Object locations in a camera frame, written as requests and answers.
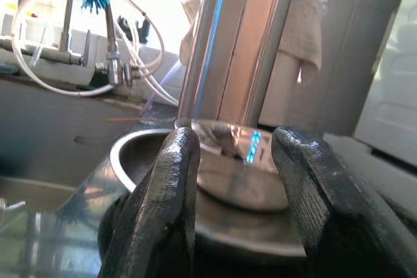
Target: metal rim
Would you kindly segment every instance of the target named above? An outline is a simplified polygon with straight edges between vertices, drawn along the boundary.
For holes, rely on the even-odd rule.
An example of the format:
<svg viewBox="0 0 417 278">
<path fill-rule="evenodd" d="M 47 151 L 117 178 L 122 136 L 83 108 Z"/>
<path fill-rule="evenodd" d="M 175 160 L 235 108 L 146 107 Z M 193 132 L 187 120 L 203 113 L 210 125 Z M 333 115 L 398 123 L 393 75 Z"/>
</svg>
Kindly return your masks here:
<svg viewBox="0 0 417 278">
<path fill-rule="evenodd" d="M 146 135 L 152 135 L 156 133 L 166 133 L 169 134 L 172 132 L 172 130 L 168 128 L 160 128 L 157 130 L 139 130 L 138 132 L 129 133 L 128 135 L 125 135 L 124 137 L 120 138 L 116 143 L 111 147 L 110 150 L 110 164 L 113 168 L 113 171 L 116 175 L 116 177 L 120 180 L 120 182 L 129 190 L 129 192 L 133 192 L 136 188 L 136 184 L 130 179 L 130 177 L 126 174 L 124 171 L 122 165 L 120 164 L 120 152 L 122 147 L 131 141 L 132 139 L 135 139 L 136 137 L 146 136 Z"/>
</svg>

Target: sink basin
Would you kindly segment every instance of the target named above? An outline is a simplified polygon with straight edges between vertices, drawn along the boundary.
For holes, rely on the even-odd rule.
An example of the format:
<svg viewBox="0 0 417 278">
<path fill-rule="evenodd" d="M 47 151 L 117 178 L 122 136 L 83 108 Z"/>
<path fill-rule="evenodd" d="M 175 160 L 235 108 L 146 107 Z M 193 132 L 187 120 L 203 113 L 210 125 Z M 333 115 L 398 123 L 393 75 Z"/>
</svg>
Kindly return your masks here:
<svg viewBox="0 0 417 278">
<path fill-rule="evenodd" d="M 134 117 L 100 99 L 67 97 L 0 79 L 0 198 L 55 211 L 108 155 Z"/>
<path fill-rule="evenodd" d="M 116 177 L 130 191 L 151 167 L 170 129 L 130 133 L 111 149 L 110 163 Z M 197 189 L 197 245 L 251 260 L 304 259 L 304 248 L 288 210 L 261 214 L 222 203 Z"/>
</svg>

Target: plastic tube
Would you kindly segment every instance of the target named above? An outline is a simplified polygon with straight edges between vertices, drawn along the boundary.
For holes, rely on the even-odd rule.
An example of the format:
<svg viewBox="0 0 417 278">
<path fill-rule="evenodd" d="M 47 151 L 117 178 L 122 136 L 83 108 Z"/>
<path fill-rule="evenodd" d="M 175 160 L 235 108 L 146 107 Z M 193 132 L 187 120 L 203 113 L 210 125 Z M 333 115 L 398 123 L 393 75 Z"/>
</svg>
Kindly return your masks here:
<svg viewBox="0 0 417 278">
<path fill-rule="evenodd" d="M 182 64 L 178 60 L 172 68 L 168 71 L 168 73 L 164 76 L 164 78 L 161 80 L 160 84 L 161 86 L 164 86 L 165 84 L 168 84 L 169 81 L 171 81 L 172 77 L 179 71 Z M 143 117 L 151 108 L 153 102 L 156 99 L 156 93 L 154 92 L 152 96 L 149 97 L 148 101 L 146 102 L 145 106 L 143 107 L 142 111 L 140 112 L 139 116 Z"/>
<path fill-rule="evenodd" d="M 100 87 L 98 89 L 95 90 L 88 90 L 88 91 L 67 91 L 67 90 L 62 90 L 62 89 L 58 89 L 56 87 L 53 87 L 45 82 L 43 82 L 39 77 L 37 77 L 35 75 L 35 73 L 32 72 L 32 70 L 29 68 L 29 66 L 27 65 L 25 59 L 23 58 L 23 54 L 22 54 L 22 47 L 20 44 L 20 40 L 19 40 L 19 29 L 20 29 L 20 23 L 22 18 L 25 16 L 25 12 L 27 11 L 27 7 L 33 2 L 34 0 L 25 0 L 19 7 L 18 10 L 16 12 L 16 15 L 13 19 L 13 24 L 12 24 L 12 47 L 13 47 L 13 52 L 14 52 L 14 56 L 16 57 L 16 60 L 18 62 L 18 64 L 20 65 L 20 67 L 22 68 L 23 71 L 25 71 L 25 73 L 31 78 L 33 79 L 33 81 L 35 81 L 36 83 L 38 83 L 40 86 L 56 92 L 58 94 L 64 94 L 67 96 L 77 96 L 77 97 L 91 97 L 91 96 L 97 96 L 98 94 L 102 94 L 104 92 L 107 92 L 111 89 L 113 89 L 113 86 L 111 85 L 106 85 L 103 87 Z"/>
<path fill-rule="evenodd" d="M 128 0 L 125 0 L 125 1 L 129 5 L 132 5 L 131 2 L 129 2 Z M 136 6 L 136 8 L 138 8 L 138 10 L 140 12 L 143 12 L 138 6 Z M 140 42 L 139 42 L 139 34 L 137 32 L 137 29 L 135 28 L 135 24 L 132 23 L 132 21 L 127 20 L 127 23 L 128 23 L 130 33 L 132 34 L 132 43 L 133 43 L 132 53 L 134 52 L 135 55 L 139 55 L 139 50 L 140 50 L 140 45 L 141 45 Z M 145 78 L 145 77 L 151 76 L 153 73 L 155 73 L 159 69 L 159 67 L 162 63 L 162 60 L 163 60 L 163 54 L 165 53 L 164 42 L 162 40 L 162 37 L 160 36 L 159 31 L 157 29 L 155 29 L 155 25 L 151 21 L 149 23 L 154 27 L 155 32 L 157 34 L 159 34 L 158 38 L 160 40 L 161 50 L 160 50 L 159 56 L 156 58 L 156 60 L 149 63 L 149 64 L 140 65 L 136 62 L 136 60 L 134 60 L 134 64 L 139 68 L 139 75 L 136 78 Z"/>
<path fill-rule="evenodd" d="M 129 39 L 127 39 L 121 27 L 117 23 L 115 24 L 115 26 L 116 26 L 116 30 L 118 31 L 119 35 L 121 36 L 124 42 L 124 45 L 128 48 L 128 52 L 130 56 L 132 57 L 133 63 L 144 66 L 143 61 L 141 60 L 139 55 L 136 54 L 134 47 L 132 47 Z M 144 68 L 142 71 L 145 72 L 145 75 L 149 73 L 146 68 Z M 179 101 L 175 99 L 174 97 L 172 97 L 172 95 L 170 95 L 164 88 L 162 88 L 162 86 L 155 80 L 155 78 L 152 75 L 149 75 L 148 77 L 145 76 L 143 79 L 148 84 L 148 86 L 154 92 L 156 92 L 161 98 L 163 98 L 165 101 L 167 101 L 171 105 L 178 106 Z"/>
</svg>

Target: white tubing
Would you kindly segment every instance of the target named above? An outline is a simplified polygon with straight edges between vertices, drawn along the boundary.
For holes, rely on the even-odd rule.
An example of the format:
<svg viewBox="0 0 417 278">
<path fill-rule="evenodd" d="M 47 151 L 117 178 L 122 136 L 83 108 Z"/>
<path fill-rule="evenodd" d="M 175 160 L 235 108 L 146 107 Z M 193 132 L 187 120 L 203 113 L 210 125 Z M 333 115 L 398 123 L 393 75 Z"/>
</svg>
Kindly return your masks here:
<svg viewBox="0 0 417 278">
<path fill-rule="evenodd" d="M 129 5 L 131 5 L 132 7 L 134 7 L 137 11 L 139 11 L 140 13 L 142 13 L 142 15 L 145 17 L 145 19 L 149 22 L 149 24 L 153 27 L 153 29 L 155 30 L 156 36 L 158 37 L 158 40 L 160 42 L 161 45 L 161 50 L 160 50 L 160 54 L 158 56 L 158 58 L 156 58 L 155 61 L 149 63 L 149 64 L 144 64 L 144 65 L 139 65 L 139 68 L 152 68 L 152 67 L 159 67 L 159 65 L 162 62 L 162 59 L 164 57 L 164 53 L 165 53 L 165 46 L 164 46 L 164 41 L 162 40 L 162 36 L 159 33 L 159 30 L 156 28 L 155 24 L 152 22 L 152 20 L 146 15 L 145 11 L 143 11 L 140 7 L 138 7 L 132 0 L 125 0 Z"/>
<path fill-rule="evenodd" d="M 14 56 L 16 57 L 17 62 L 19 63 L 20 67 L 23 71 L 31 78 L 33 81 L 38 83 L 40 86 L 49 89 L 50 91 L 56 92 L 58 94 L 65 94 L 67 96 L 77 96 L 77 97 L 91 97 L 91 96 L 97 96 L 98 94 L 102 94 L 104 92 L 107 92 L 111 89 L 113 89 L 113 86 L 106 85 L 103 87 L 100 87 L 95 90 L 88 90 L 88 91 L 67 91 L 63 89 L 58 89 L 56 87 L 53 87 L 45 82 L 43 82 L 38 76 L 35 75 L 35 73 L 32 72 L 32 70 L 27 65 L 25 59 L 23 58 L 22 54 L 22 47 L 20 45 L 19 40 L 19 28 L 20 23 L 22 20 L 22 17 L 24 16 L 24 12 L 27 11 L 27 7 L 33 2 L 34 0 L 25 0 L 19 7 L 16 12 L 16 15 L 13 19 L 12 24 L 12 47 Z"/>
<path fill-rule="evenodd" d="M 132 57 L 132 61 L 135 65 L 141 65 L 144 66 L 143 61 L 141 60 L 141 58 L 139 57 L 139 55 L 136 54 L 135 48 L 132 47 L 131 43 L 129 42 L 129 39 L 127 39 L 125 33 L 123 32 L 123 30 L 121 29 L 121 27 L 116 23 L 116 30 L 119 33 L 119 35 L 121 36 L 124 45 L 128 48 L 128 52 L 130 54 L 130 56 Z M 175 99 L 174 97 L 172 97 L 172 95 L 170 95 L 156 80 L 152 75 L 149 75 L 149 77 L 147 77 L 146 75 L 148 74 L 148 70 L 146 68 L 144 68 L 142 71 L 145 72 L 145 76 L 143 77 L 143 79 L 145 80 L 145 82 L 148 84 L 148 86 L 157 94 L 159 95 L 161 98 L 163 98 L 166 102 L 168 102 L 171 105 L 175 105 L 178 106 L 179 101 L 177 99 Z"/>
<path fill-rule="evenodd" d="M 132 43 L 133 43 L 134 53 L 135 53 L 135 55 L 139 55 L 141 44 L 140 44 L 140 41 L 139 41 L 139 34 L 137 32 L 137 29 L 135 28 L 135 23 L 132 23 L 132 21 L 127 20 L 127 24 L 128 24 L 130 33 L 132 34 Z M 161 43 L 161 49 L 164 49 L 164 42 L 162 41 L 162 37 L 160 37 L 160 43 Z M 135 60 L 136 57 L 133 58 L 134 59 L 134 64 L 139 68 L 139 73 L 141 75 L 140 78 L 148 77 L 148 76 L 152 75 L 153 73 L 155 73 L 159 69 L 160 64 L 162 62 L 162 59 L 163 59 L 163 57 L 162 57 L 163 54 L 162 53 L 165 53 L 165 51 L 160 51 L 160 54 L 159 54 L 158 58 L 155 61 L 153 61 L 149 64 L 143 64 L 142 63 L 142 65 L 140 65 L 136 62 L 136 60 Z M 149 70 L 149 67 L 152 66 L 152 64 L 154 64 L 154 68 L 152 70 Z"/>
</svg>

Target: white cabinet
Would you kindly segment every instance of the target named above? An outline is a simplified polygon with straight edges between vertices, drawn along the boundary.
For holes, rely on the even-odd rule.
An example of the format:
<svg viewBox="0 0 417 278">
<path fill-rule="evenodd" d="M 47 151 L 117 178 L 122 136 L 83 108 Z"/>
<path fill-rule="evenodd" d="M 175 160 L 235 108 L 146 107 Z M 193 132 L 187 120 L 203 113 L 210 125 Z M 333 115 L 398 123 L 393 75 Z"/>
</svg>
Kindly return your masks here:
<svg viewBox="0 0 417 278">
<path fill-rule="evenodd" d="M 355 138 L 417 166 L 417 0 L 402 0 Z"/>
</svg>

